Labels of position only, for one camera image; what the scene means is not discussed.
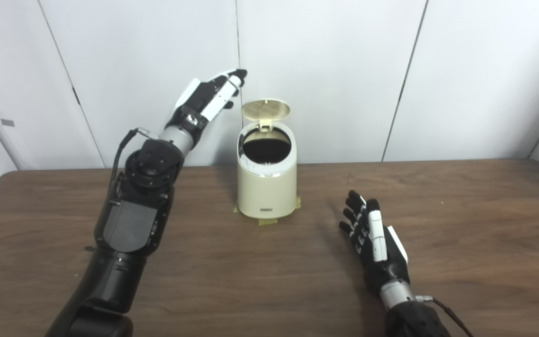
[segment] trash can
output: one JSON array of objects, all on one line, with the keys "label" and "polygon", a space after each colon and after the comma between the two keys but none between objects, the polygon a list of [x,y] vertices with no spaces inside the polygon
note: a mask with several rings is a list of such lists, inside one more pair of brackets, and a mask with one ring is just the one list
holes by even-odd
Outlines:
[{"label": "trash can", "polygon": [[238,136],[238,208],[251,218],[281,218],[297,207],[297,143],[277,122],[290,111],[274,99],[242,106],[242,115],[254,122]]}]

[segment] open lid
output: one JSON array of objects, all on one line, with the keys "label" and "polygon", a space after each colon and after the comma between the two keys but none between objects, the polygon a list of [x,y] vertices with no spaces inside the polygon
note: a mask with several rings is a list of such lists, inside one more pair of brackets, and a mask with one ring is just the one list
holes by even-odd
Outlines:
[{"label": "open lid", "polygon": [[242,115],[251,121],[277,121],[290,112],[286,102],[271,98],[248,102],[241,109]]}]

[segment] wooden table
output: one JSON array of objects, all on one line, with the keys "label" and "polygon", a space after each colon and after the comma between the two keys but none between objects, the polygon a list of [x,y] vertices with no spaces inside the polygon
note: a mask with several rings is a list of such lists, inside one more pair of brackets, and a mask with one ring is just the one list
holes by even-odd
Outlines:
[{"label": "wooden table", "polygon": [[[0,179],[0,337],[42,336],[75,290],[108,178],[64,170]],[[383,336],[381,302],[336,226],[351,188],[380,200],[416,294],[455,309],[476,336],[539,336],[531,160],[302,165],[302,208],[262,227],[233,212],[233,167],[186,168],[129,313],[135,336]]]}]

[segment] robotic hand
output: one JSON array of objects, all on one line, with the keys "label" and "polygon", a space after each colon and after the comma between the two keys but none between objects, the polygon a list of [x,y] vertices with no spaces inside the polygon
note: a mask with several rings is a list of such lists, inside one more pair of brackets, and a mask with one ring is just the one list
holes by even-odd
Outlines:
[{"label": "robotic hand", "polygon": [[[111,182],[95,226],[93,256],[77,290],[45,337],[130,337],[130,310],[147,258],[156,251],[174,198],[184,158],[201,134],[244,85],[246,70],[194,80],[157,136],[134,129],[120,143]],[[137,133],[148,139],[116,176],[122,149]]]},{"label": "robotic hand", "polygon": [[451,309],[430,296],[415,296],[411,292],[407,270],[407,253],[392,226],[384,227],[380,205],[376,199],[365,200],[354,190],[346,199],[349,208],[343,214],[350,224],[341,221],[340,229],[350,237],[361,258],[365,285],[380,296],[386,307],[388,337],[450,337],[436,310],[425,305],[433,301],[469,335]]}]

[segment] robot forearm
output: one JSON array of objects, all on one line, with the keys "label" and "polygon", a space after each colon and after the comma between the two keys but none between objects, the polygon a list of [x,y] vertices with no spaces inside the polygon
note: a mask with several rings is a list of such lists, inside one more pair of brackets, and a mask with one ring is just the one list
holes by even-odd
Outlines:
[{"label": "robot forearm", "polygon": [[[246,74],[234,70],[208,82],[193,81],[160,136],[135,129],[120,143],[90,264],[46,337],[132,336],[132,322],[122,314],[130,310],[147,258],[161,241],[184,158],[207,124],[232,106],[229,99]],[[148,139],[116,177],[122,148],[137,133]]]}]

